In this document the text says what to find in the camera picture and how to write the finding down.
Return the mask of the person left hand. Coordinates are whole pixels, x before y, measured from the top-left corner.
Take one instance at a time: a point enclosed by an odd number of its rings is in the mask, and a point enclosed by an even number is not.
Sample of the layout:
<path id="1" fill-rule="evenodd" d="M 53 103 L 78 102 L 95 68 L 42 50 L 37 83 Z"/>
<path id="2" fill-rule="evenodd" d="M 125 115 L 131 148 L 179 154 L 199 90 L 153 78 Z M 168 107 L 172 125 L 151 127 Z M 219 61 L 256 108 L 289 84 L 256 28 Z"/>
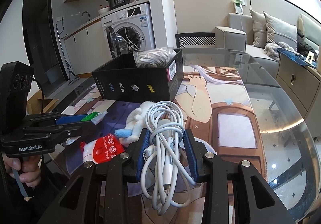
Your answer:
<path id="1" fill-rule="evenodd" d="M 41 169 L 39 167 L 39 162 L 41 160 L 40 156 L 31 156 L 28 160 L 23 163 L 20 162 L 18 158 L 9 158 L 4 153 L 2 154 L 4 165 L 7 173 L 14 177 L 13 169 L 23 173 L 19 175 L 20 181 L 27 184 L 28 187 L 36 187 L 41 180 Z"/>

